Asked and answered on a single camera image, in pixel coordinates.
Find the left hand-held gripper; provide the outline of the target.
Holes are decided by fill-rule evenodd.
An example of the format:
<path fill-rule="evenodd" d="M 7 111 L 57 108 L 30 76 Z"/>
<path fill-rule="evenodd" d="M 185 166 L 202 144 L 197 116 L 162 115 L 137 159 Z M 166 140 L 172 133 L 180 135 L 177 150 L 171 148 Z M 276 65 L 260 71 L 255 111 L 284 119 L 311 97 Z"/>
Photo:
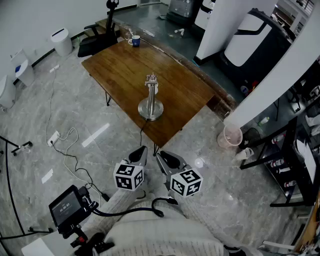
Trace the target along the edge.
<path fill-rule="evenodd" d="M 135 191 L 145 180 L 144 166 L 147 164 L 148 148 L 138 146 L 128 154 L 128 161 L 122 160 L 114 167 L 113 178 L 118 189 Z"/>

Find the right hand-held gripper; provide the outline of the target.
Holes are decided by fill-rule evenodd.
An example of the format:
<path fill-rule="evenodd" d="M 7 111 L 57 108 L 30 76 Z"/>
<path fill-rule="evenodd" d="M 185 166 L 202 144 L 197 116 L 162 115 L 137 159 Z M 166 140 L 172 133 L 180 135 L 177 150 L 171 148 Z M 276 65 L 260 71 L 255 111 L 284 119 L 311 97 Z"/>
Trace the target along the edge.
<path fill-rule="evenodd" d="M 181 156 L 162 150 L 156 154 L 156 161 L 165 175 L 164 184 L 169 191 L 187 198 L 201 190 L 203 177 L 196 168 L 187 169 L 188 164 Z"/>

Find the person's left forearm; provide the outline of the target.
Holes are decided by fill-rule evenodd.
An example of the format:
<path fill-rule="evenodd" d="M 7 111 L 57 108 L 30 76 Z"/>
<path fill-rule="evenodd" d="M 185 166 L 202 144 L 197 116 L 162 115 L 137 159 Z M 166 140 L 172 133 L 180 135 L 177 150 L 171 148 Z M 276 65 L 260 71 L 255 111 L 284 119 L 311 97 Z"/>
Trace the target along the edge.
<path fill-rule="evenodd" d="M 100 207 L 100 211 L 108 214 L 124 212 L 131 207 L 137 198 L 144 195 L 145 190 L 146 188 L 138 188 L 136 191 L 119 189 L 108 202 Z M 89 240 L 96 233 L 103 233 L 106 236 L 120 218 L 120 216 L 103 217 L 91 214 L 82 230 Z"/>

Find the person's right forearm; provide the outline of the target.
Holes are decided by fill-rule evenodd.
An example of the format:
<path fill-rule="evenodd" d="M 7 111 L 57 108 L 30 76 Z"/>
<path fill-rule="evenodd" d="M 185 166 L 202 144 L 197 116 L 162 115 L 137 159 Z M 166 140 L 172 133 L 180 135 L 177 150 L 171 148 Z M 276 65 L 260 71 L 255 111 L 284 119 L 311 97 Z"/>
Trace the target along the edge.
<path fill-rule="evenodd" d="M 243 244 L 232 236 L 225 234 L 218 222 L 211 219 L 194 200 L 182 197 L 173 192 L 169 192 L 169 195 L 177 201 L 178 207 L 187 219 L 198 221 L 203 224 L 214 238 L 218 239 L 224 246 L 241 249 L 246 256 L 263 256 L 256 248 Z"/>

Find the person's white sweater torso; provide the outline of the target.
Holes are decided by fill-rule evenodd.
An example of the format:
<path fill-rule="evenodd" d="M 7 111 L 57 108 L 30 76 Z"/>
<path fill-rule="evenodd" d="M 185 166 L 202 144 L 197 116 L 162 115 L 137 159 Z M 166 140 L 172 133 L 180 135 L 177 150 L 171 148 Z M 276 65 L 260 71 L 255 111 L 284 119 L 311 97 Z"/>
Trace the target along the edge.
<path fill-rule="evenodd" d="M 228 256 L 210 230 L 177 209 L 157 205 L 164 217 L 147 211 L 121 217 L 106 235 L 114 246 L 99 256 Z"/>

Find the white paper cups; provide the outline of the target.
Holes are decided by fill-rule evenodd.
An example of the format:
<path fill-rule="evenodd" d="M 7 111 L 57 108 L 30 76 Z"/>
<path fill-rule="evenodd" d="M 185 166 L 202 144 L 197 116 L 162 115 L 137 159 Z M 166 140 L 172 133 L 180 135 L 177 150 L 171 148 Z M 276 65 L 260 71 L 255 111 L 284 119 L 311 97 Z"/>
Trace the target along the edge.
<path fill-rule="evenodd" d="M 235 159 L 238 161 L 247 160 L 253 155 L 254 155 L 254 151 L 251 148 L 247 147 L 246 149 L 243 149 L 242 151 L 237 153 L 235 156 Z"/>

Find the large white power strip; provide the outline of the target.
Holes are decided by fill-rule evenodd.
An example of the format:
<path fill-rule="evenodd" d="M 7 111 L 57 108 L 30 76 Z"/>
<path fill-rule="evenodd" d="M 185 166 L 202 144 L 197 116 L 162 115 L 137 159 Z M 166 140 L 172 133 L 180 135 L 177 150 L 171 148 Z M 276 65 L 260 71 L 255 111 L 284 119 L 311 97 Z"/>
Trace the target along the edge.
<path fill-rule="evenodd" d="M 52 147 L 57 140 L 60 138 L 60 133 L 56 130 L 53 135 L 48 139 L 47 144 L 49 147 Z"/>

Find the black metal shelf rack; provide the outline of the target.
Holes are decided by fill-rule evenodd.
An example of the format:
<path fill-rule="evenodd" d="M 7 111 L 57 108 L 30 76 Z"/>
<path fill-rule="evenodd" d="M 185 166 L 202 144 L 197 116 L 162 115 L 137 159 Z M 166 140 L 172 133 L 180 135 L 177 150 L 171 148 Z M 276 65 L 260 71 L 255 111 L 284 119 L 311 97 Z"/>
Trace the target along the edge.
<path fill-rule="evenodd" d="M 272 144 L 272 138 L 280 134 L 285 134 L 285 138 L 277 144 Z M 269 205 L 272 208 L 313 206 L 316 202 L 320 190 L 320 160 L 312 154 L 316 163 L 312 183 L 305 161 L 298 152 L 296 140 L 307 142 L 312 152 L 310 137 L 306 129 L 298 125 L 298 118 L 294 117 L 276 132 L 252 143 L 249 146 L 251 149 L 262 146 L 260 153 L 256 160 L 251 162 L 243 160 L 240 165 L 242 170 L 259 165 L 264 165 L 268 169 L 285 196 L 285 202 L 272 202 Z M 279 159 L 284 159 L 285 163 L 272 168 L 271 161 Z M 284 183 L 290 181 L 296 181 L 296 185 L 285 188 Z"/>

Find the black curved floor pole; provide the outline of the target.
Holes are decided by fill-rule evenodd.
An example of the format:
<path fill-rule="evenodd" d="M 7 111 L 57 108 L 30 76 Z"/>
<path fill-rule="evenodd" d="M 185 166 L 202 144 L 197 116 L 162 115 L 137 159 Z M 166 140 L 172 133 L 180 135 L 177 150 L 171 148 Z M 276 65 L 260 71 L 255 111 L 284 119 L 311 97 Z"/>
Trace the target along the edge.
<path fill-rule="evenodd" d="M 19 235 L 13 235 L 13 236 L 4 236 L 1 237 L 0 236 L 0 242 L 5 241 L 5 240 L 13 240 L 13 239 L 18 239 L 18 238 L 24 238 L 24 237 L 28 237 L 28 236 L 32 236 L 32 235 L 36 235 L 36 234 L 51 234 L 54 232 L 54 230 L 52 228 L 48 228 L 47 230 L 35 230 L 34 228 L 30 227 L 28 229 L 27 232 L 25 232 L 24 227 L 20 221 L 19 218 L 19 214 L 17 212 L 17 208 L 15 205 L 15 200 L 13 197 L 13 191 L 12 191 L 12 186 L 11 186 L 11 181 L 10 181 L 10 173 L 9 173 L 9 145 L 15 147 L 14 150 L 11 151 L 11 153 L 16 156 L 17 155 L 17 151 L 20 150 L 22 148 L 22 146 L 33 146 L 33 143 L 31 141 L 27 141 L 26 143 L 22 144 L 21 146 L 9 141 L 8 139 L 5 139 L 4 137 L 0 136 L 0 139 L 4 141 L 5 143 L 5 150 L 4 152 L 0 150 L 0 154 L 4 154 L 5 155 L 5 172 L 6 172 L 6 180 L 7 180 L 7 186 L 8 186 L 8 192 L 9 192 L 9 196 L 10 196 L 10 202 L 12 205 L 12 209 L 14 212 L 14 216 L 15 219 L 17 221 L 17 224 L 19 226 L 19 229 L 21 231 L 21 234 Z"/>

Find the white paper sheet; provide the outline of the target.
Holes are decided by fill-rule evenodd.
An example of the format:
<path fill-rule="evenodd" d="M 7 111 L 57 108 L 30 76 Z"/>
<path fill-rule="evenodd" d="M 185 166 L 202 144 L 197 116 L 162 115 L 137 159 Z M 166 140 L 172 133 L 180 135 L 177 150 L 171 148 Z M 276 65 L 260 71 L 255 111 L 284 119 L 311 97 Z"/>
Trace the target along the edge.
<path fill-rule="evenodd" d="M 313 157 L 310 146 L 308 145 L 307 142 L 302 142 L 299 139 L 297 139 L 296 140 L 296 147 L 297 147 L 298 153 L 304 159 L 304 164 L 305 164 L 307 171 L 309 173 L 310 180 L 312 183 L 314 183 L 315 174 L 316 174 L 316 162 Z"/>

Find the black and white machine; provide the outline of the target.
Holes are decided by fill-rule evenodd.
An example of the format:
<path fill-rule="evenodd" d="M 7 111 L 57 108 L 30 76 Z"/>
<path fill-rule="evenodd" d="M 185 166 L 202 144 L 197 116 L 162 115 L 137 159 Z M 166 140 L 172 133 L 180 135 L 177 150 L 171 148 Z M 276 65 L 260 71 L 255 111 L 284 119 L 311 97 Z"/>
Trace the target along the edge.
<path fill-rule="evenodd" d="M 260 83 L 291 45 L 288 34 L 277 22 L 252 8 L 220 53 L 220 67 L 236 87 L 252 90 L 252 82 Z"/>

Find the white rounded appliance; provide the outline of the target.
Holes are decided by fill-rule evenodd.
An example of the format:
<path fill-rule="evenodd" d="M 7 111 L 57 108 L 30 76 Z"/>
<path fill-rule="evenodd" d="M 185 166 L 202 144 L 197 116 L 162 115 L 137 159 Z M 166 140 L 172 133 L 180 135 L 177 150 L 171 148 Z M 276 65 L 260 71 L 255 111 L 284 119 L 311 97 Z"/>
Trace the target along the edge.
<path fill-rule="evenodd" d="M 16 86 L 10 77 L 5 75 L 0 81 L 0 110 L 6 112 L 16 100 Z"/>

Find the silver case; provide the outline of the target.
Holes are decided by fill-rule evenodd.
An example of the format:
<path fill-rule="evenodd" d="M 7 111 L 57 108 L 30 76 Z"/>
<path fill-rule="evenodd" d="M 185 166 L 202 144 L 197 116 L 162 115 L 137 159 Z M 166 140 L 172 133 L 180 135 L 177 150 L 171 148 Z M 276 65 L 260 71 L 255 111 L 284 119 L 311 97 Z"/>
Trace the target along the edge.
<path fill-rule="evenodd" d="M 166 18 L 180 25 L 194 23 L 203 0 L 170 0 Z"/>

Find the wooden board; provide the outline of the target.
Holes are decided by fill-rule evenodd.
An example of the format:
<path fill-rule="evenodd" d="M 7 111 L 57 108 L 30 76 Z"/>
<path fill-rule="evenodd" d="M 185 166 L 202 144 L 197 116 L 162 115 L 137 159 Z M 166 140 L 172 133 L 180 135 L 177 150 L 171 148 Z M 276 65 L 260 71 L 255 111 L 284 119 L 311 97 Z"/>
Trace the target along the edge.
<path fill-rule="evenodd" d="M 317 194 L 317 198 L 315 200 L 314 206 L 311 209 L 310 215 L 307 219 L 306 225 L 302 231 L 302 234 L 298 238 L 293 251 L 296 253 L 300 253 L 304 247 L 310 246 L 314 241 L 314 237 L 316 235 L 316 229 L 318 226 L 317 221 L 317 210 L 319 208 L 320 203 L 320 191 Z"/>

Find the black mount with red knob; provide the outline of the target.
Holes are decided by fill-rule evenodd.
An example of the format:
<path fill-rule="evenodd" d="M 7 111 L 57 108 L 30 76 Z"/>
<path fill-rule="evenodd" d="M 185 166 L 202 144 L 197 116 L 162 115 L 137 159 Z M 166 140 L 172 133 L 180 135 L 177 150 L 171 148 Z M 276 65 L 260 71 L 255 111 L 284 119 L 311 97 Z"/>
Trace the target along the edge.
<path fill-rule="evenodd" d="M 78 248 L 75 256 L 99 256 L 115 246 L 113 241 L 104 242 L 105 235 L 102 232 L 94 233 L 90 238 L 82 231 L 80 226 L 71 226 L 71 228 L 61 232 L 64 239 L 76 234 L 77 238 L 70 243 L 73 248 Z"/>

